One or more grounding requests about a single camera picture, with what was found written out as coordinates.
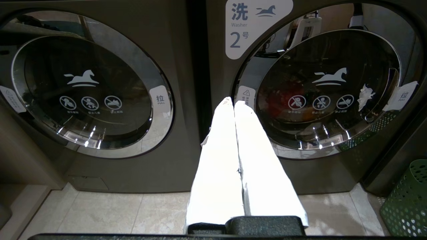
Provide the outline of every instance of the front-load washer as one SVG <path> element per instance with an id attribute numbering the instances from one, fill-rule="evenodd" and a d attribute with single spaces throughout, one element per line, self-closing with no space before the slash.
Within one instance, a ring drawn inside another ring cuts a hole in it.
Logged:
<path id="1" fill-rule="evenodd" d="M 184 0 L 1 1 L 2 103 L 78 190 L 190 190 Z"/>
<path id="2" fill-rule="evenodd" d="M 415 0 L 208 0 L 212 104 L 254 109 L 298 194 L 349 191 L 425 95 L 426 17 Z"/>

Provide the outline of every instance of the horse logo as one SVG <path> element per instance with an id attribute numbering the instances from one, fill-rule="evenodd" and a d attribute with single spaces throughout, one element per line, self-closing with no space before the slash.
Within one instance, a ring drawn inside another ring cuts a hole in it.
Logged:
<path id="1" fill-rule="evenodd" d="M 314 73 L 314 74 L 315 75 L 323 75 L 323 77 L 321 77 L 321 79 L 318 79 L 318 80 L 313 82 L 313 83 L 320 82 L 319 84 L 316 84 L 316 86 L 341 85 L 341 83 L 337 83 L 337 82 L 346 82 L 344 79 L 342 79 L 342 75 L 347 74 L 347 68 L 346 67 L 341 68 L 334 75 L 325 74 L 325 73 Z"/>
<path id="2" fill-rule="evenodd" d="M 96 87 L 94 83 L 99 84 L 99 82 L 92 80 L 91 76 L 95 76 L 92 70 L 86 70 L 82 76 L 74 76 L 73 74 L 64 74 L 64 76 L 73 77 L 73 80 L 69 81 L 67 84 L 79 83 L 79 84 L 73 85 L 73 87 Z"/>
<path id="3" fill-rule="evenodd" d="M 257 10 L 260 10 L 260 12 L 255 15 L 259 15 L 259 17 L 272 17 L 272 15 L 276 15 L 273 13 L 273 9 L 276 9 L 275 5 L 270 6 L 268 9 L 257 8 Z"/>

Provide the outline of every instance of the laundry room floor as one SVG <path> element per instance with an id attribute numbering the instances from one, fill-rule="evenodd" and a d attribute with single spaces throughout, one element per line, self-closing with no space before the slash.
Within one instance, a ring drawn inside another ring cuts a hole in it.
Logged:
<path id="1" fill-rule="evenodd" d="M 38 233 L 182 234 L 190 193 L 118 194 L 53 190 L 20 240 Z M 381 200 L 358 184 L 348 193 L 299 196 L 307 235 L 388 235 Z"/>

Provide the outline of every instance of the washer door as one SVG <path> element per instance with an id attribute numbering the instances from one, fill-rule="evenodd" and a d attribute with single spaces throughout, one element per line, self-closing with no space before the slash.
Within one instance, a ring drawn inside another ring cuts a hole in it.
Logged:
<path id="1" fill-rule="evenodd" d="M 416 31 L 391 10 L 327 7 L 282 27 L 258 48 L 240 72 L 235 100 L 255 110 L 278 156 L 336 154 L 398 114 L 390 104 L 397 94 L 397 102 L 410 98 L 416 83 L 400 86 L 418 80 L 421 53 Z"/>
<path id="2" fill-rule="evenodd" d="M 88 17 L 31 12 L 1 30 L 15 56 L 11 81 L 48 134 L 103 158 L 155 148 L 173 119 L 168 83 L 152 59 L 116 30 Z"/>

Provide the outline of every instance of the green plastic basket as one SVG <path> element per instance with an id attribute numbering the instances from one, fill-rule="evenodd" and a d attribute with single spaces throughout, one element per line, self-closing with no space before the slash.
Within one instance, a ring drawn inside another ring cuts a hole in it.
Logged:
<path id="1" fill-rule="evenodd" d="M 380 214 L 393 236 L 427 236 L 427 159 L 411 163 Z"/>

